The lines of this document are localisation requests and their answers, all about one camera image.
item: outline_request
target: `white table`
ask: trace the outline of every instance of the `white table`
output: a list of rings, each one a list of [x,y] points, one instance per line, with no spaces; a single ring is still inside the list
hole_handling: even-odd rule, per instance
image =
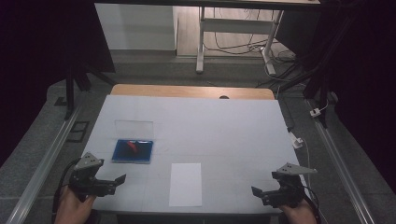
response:
[[[151,164],[111,162],[117,119],[153,122]],[[87,151],[105,160],[97,178],[126,174],[115,195],[94,204],[119,214],[277,213],[250,187],[278,189],[271,172],[286,162],[298,164],[275,100],[108,95]],[[172,163],[201,163],[202,206],[169,206]]]

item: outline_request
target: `wooden edge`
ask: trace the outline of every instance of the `wooden edge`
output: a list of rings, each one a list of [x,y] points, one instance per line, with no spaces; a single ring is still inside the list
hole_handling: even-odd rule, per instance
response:
[[[262,2],[262,0],[251,0],[254,2]],[[292,3],[292,4],[320,4],[319,0],[265,0],[271,3]]]
[[[111,95],[164,96],[164,97],[197,97],[219,99],[227,96],[230,99],[275,100],[269,89],[195,87],[195,86],[154,86],[118,84],[113,87]]]

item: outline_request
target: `aluminum rail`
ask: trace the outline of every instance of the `aluminum rail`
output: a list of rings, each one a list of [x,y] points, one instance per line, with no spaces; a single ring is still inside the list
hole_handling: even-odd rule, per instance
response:
[[[50,168],[52,167],[53,163],[55,163],[55,160],[61,151],[62,145],[64,144],[67,135],[73,127],[74,121],[76,120],[82,106],[85,103],[87,94],[88,93],[86,92],[82,92],[80,97],[77,98],[77,107],[75,111],[71,115],[70,119],[64,122],[52,144],[47,149],[46,154],[35,169],[35,173],[33,174],[22,196],[18,200],[17,205],[9,216],[7,224],[23,223],[23,221],[26,219],[38,192],[40,191],[50,172]]]
[[[309,107],[309,110],[313,109],[311,104],[305,100],[305,103]],[[363,199],[361,195],[361,191],[353,180],[350,172],[347,169],[347,165],[342,158],[337,146],[332,140],[332,136],[329,131],[323,128],[322,124],[318,119],[315,119],[315,125],[318,129],[320,137],[323,140],[323,143],[329,153],[330,159],[334,164],[335,170],[343,182],[346,193],[349,195],[350,201],[354,206],[356,213],[363,224],[375,224],[373,216],[367,206],[366,201]]]

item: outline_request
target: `wire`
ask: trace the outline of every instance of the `wire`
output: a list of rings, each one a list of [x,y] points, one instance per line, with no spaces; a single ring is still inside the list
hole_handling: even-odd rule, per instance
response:
[[[322,110],[326,109],[328,105],[329,105],[329,100],[327,100],[326,105],[323,108],[321,108],[319,111],[322,111]]]
[[[281,75],[279,75],[280,77],[284,76],[292,67],[294,66],[294,64],[292,64],[285,72],[283,72]],[[255,88],[259,88],[260,86],[267,84],[268,82],[270,82],[272,80],[268,80],[268,81],[264,81],[264,82],[259,82],[257,84],[257,86]]]
[[[308,189],[308,191],[310,192],[310,194],[312,193],[314,195],[314,200],[315,200],[315,204],[317,205],[317,209],[319,210],[319,199],[317,194],[309,187],[307,186],[303,186],[304,189]]]
[[[308,157],[308,168],[311,169],[311,161],[310,161],[310,157],[309,157],[309,147],[308,147],[308,143],[306,143],[305,139],[303,139],[303,141],[304,141],[305,146],[306,146],[306,154],[307,154],[307,157]],[[309,188],[311,188],[311,178],[310,178],[310,176],[311,176],[311,175],[308,175],[308,187],[309,187]]]
[[[248,11],[248,10],[249,10],[249,16],[251,16],[252,9],[245,9],[244,11],[246,12],[246,11]],[[261,10],[259,9],[259,13],[257,14],[256,20],[259,19],[260,13],[261,13]],[[220,14],[221,17],[223,17],[222,14],[221,14],[221,8],[219,8],[219,14]],[[216,18],[216,8],[215,8],[215,7],[213,8],[213,18]],[[261,43],[261,42],[264,42],[264,41],[268,40],[268,39],[264,39],[264,40],[261,40],[261,41],[255,42],[255,43],[251,43],[251,40],[252,40],[253,36],[254,36],[254,35],[251,35],[251,36],[250,36],[250,39],[249,39],[249,41],[248,41],[247,44],[238,45],[238,46],[231,46],[231,47],[221,47],[221,46],[219,45],[219,42],[218,42],[217,32],[215,32],[215,42],[216,42],[216,46],[217,46],[219,49],[237,49],[237,48],[242,48],[242,47],[248,47],[248,48],[249,48],[249,51],[242,52],[242,53],[233,53],[233,52],[226,51],[226,50],[218,50],[218,51],[220,51],[220,52],[229,53],[229,54],[246,54],[246,53],[250,53],[250,52],[252,51],[252,47],[253,47],[254,49],[261,47],[261,46],[250,46],[250,45],[255,45],[255,44],[258,44],[258,43]]]
[[[270,58],[271,59],[273,59],[274,60],[274,62],[276,62],[276,63],[281,63],[281,64],[283,64],[283,63],[294,63],[294,62],[296,62],[296,59],[295,58],[286,58],[286,59],[290,59],[290,60],[285,60],[284,58],[281,58],[281,57],[279,57],[279,53],[277,54],[277,57],[274,55],[274,52],[270,49]]]
[[[292,64],[290,67],[288,67],[288,69],[286,69],[286,71],[284,71],[280,76],[278,76],[278,78],[281,77],[288,77],[294,70],[296,70],[300,65],[298,63],[294,63]],[[274,85],[276,84],[276,82],[274,82],[273,84],[271,84],[268,89],[272,88]]]
[[[303,139],[303,141],[305,142],[305,146],[306,146],[306,154],[307,154],[307,158],[308,158],[308,168],[311,168],[308,143],[306,143],[305,139]],[[316,198],[316,201],[318,201],[318,197],[317,197],[317,195],[315,194],[315,192],[312,190],[312,187],[311,187],[311,178],[310,178],[310,176],[311,176],[311,175],[308,175],[308,187],[311,189],[311,190],[309,190],[309,194],[311,194],[311,192],[312,192],[314,195],[311,194],[311,197],[314,196],[314,197]],[[324,220],[326,221],[326,223],[329,224],[329,222],[327,221],[326,217],[325,217],[325,216],[323,215],[323,213],[321,212],[319,206],[318,206],[318,211],[319,211],[320,215],[324,218]]]
[[[245,9],[244,11],[245,12],[247,12],[248,11],[248,15],[245,17],[245,20],[247,20],[248,18],[250,19],[250,17],[251,17],[251,11],[252,11],[253,9]]]
[[[312,194],[315,195],[315,198],[316,198],[316,199],[315,199],[316,205],[314,204],[314,202],[312,202],[312,200],[311,200],[306,194],[304,194],[304,199],[308,202],[309,206],[311,206],[312,211],[313,211],[313,213],[314,213],[315,220],[317,221],[317,223],[318,223],[318,224],[321,224],[318,197],[317,197],[316,193],[315,193],[311,188],[305,187],[305,186],[303,186],[303,187],[304,187],[304,189],[308,189],[308,191],[310,192],[310,194],[312,193]]]
[[[64,172],[62,173],[61,179],[59,181],[58,184],[58,188],[55,191],[55,194],[53,196],[53,201],[52,201],[52,223],[55,222],[55,218],[56,218],[56,214],[58,212],[58,203],[61,197],[61,189],[64,186],[64,177],[66,176],[67,172],[69,171],[70,167],[72,167],[73,165],[76,165],[79,160],[81,160],[81,158],[75,159],[73,161],[71,161],[66,168],[64,169]]]
[[[270,77],[271,79],[273,79],[273,80],[277,80],[277,81],[290,81],[289,79],[282,79],[282,78],[272,77],[272,76],[268,73],[268,71],[267,71],[267,64],[268,64],[269,62],[271,62],[271,60],[268,61],[268,62],[266,62],[265,65],[264,65],[264,72],[265,72],[265,74],[266,74],[268,77]]]
[[[205,43],[204,43],[204,47],[205,47],[207,50],[215,50],[215,51],[220,51],[220,52],[224,52],[224,53],[228,53],[228,54],[247,54],[247,53],[250,53],[251,51],[253,51],[254,49],[257,49],[257,48],[261,47],[261,45],[259,45],[259,46],[252,46],[248,51],[237,52],[237,53],[235,53],[235,52],[230,52],[230,51],[223,50],[223,49],[210,49],[210,48],[208,48],[208,47],[205,45]]]
[[[280,51],[280,52],[277,54],[276,58],[277,58],[278,60],[280,60],[281,62],[284,62],[284,63],[295,62],[295,61],[296,61],[295,57],[280,57],[280,54],[281,54],[281,53],[284,53],[284,52],[292,52],[292,51],[291,51],[290,49],[282,50],[282,51]]]

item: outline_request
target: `sheet of paper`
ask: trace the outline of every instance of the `sheet of paper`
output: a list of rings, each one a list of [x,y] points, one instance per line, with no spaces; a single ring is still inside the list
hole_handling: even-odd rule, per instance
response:
[[[202,206],[201,163],[172,163],[169,206]]]

